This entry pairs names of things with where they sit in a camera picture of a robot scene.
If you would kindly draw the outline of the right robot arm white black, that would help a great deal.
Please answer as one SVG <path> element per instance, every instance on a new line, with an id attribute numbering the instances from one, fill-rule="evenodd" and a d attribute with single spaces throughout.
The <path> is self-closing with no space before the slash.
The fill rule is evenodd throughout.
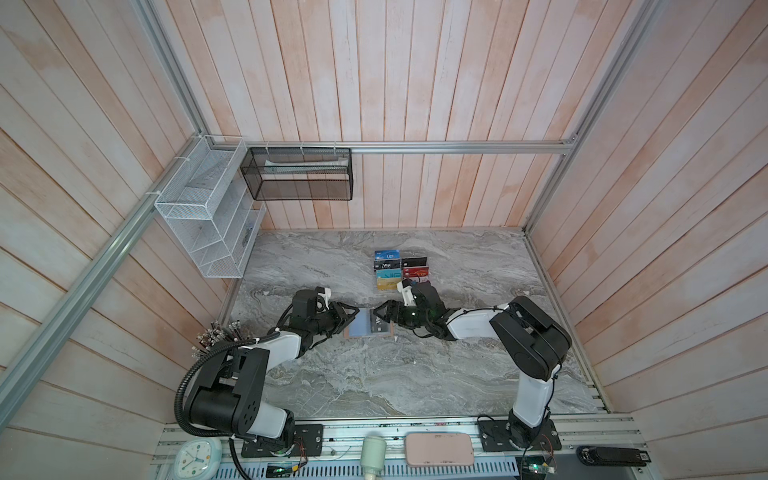
<path id="1" fill-rule="evenodd" d="M 569 333 L 527 296 L 490 307 L 448 308 L 430 282 L 397 284 L 402 298 L 388 300 L 372 316 L 433 338 L 499 340 L 519 370 L 518 390 L 509 413 L 510 440 L 528 448 L 549 421 L 555 377 L 572 347 Z"/>

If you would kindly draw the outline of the grey credit card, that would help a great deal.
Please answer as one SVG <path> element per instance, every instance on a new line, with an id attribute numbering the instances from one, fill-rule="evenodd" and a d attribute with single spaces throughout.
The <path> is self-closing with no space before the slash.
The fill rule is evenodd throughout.
<path id="1" fill-rule="evenodd" d="M 370 332 L 373 335 L 385 336 L 392 333 L 391 325 L 379 317 L 373 315 L 370 318 Z"/>

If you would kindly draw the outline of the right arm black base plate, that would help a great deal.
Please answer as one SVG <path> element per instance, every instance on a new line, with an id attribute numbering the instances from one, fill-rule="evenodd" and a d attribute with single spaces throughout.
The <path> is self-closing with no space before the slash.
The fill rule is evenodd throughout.
<path id="1" fill-rule="evenodd" d="M 478 433 L 485 452 L 511 452 L 525 449 L 559 451 L 562 443 L 551 418 L 546 417 L 538 427 L 508 419 L 496 420 L 488 415 L 476 419 Z"/>

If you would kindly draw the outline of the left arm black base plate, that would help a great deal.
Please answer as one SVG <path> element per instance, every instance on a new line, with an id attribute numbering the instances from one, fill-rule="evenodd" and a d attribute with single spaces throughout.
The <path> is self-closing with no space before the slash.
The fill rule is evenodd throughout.
<path id="1" fill-rule="evenodd" d="M 324 426 L 321 423 L 289 424 L 277 438 L 252 436 L 242 446 L 244 458 L 277 459 L 279 452 L 288 452 L 289 457 L 319 456 L 323 446 Z"/>

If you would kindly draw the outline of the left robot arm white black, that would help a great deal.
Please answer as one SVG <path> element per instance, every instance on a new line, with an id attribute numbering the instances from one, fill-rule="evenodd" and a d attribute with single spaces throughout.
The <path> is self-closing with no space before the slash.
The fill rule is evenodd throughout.
<path id="1" fill-rule="evenodd" d="M 179 427 L 197 437 L 228 436 L 272 452 L 295 443 L 292 412 L 263 399 L 267 373 L 338 335 L 360 309 L 325 287 L 297 291 L 262 337 L 219 341 L 182 378 L 174 398 Z"/>

